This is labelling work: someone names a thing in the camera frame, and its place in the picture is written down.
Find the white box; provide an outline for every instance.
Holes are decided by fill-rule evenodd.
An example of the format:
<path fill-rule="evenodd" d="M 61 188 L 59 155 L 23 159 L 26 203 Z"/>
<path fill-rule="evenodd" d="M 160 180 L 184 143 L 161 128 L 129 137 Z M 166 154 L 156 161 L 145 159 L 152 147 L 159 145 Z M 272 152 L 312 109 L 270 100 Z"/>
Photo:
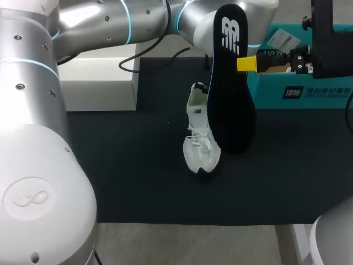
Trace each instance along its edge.
<path fill-rule="evenodd" d="M 59 66 L 62 93 L 68 112 L 136 110 L 138 73 L 119 68 L 136 54 L 136 45 L 84 52 Z M 124 64 L 139 70 L 140 59 Z"/>

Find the white robotic arm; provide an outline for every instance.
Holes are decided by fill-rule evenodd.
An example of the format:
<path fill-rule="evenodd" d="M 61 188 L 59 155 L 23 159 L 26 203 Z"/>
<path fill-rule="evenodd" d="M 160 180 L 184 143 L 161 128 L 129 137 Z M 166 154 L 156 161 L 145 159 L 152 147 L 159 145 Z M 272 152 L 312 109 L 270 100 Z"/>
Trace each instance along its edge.
<path fill-rule="evenodd" d="M 170 0 L 173 25 L 213 51 L 213 20 L 242 7 L 256 54 L 278 0 Z M 86 265 L 93 260 L 97 204 L 69 145 L 57 60 L 157 38 L 161 0 L 0 0 L 0 265 Z"/>

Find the new balance logo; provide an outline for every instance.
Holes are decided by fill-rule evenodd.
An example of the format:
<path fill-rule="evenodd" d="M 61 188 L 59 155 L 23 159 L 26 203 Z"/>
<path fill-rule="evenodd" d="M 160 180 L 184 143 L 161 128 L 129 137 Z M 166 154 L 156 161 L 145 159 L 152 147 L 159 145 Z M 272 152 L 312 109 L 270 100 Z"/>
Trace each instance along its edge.
<path fill-rule="evenodd" d="M 237 42 L 240 41 L 238 22 L 230 21 L 229 18 L 224 17 L 222 19 L 222 33 L 225 35 L 222 39 L 223 47 L 239 55 L 239 45 L 237 45 Z"/>

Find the black work surface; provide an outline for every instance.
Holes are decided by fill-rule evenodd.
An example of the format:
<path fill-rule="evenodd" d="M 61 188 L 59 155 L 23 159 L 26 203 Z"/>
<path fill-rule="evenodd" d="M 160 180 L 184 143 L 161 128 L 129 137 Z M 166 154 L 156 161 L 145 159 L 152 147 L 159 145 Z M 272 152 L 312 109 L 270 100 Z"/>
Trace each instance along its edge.
<path fill-rule="evenodd" d="M 161 62 L 143 59 L 141 70 Z M 69 113 L 99 222 L 313 223 L 353 195 L 353 136 L 343 110 L 258 110 L 246 154 L 223 154 L 213 179 L 190 174 L 183 156 L 185 108 L 190 86 L 210 78 L 203 62 L 180 58 L 141 74 L 137 112 Z"/>

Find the shoelace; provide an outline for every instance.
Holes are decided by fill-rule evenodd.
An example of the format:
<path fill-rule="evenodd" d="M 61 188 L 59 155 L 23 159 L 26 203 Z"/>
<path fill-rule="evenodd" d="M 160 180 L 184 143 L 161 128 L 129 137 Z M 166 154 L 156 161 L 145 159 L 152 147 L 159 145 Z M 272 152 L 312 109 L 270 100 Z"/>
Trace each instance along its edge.
<path fill-rule="evenodd" d="M 189 124 L 188 130 L 191 130 L 191 136 L 187 136 L 187 138 L 192 140 L 192 145 L 197 145 L 211 150 L 211 141 L 208 138 L 208 132 L 210 131 L 210 127 L 207 127 L 205 131 L 194 128 Z"/>

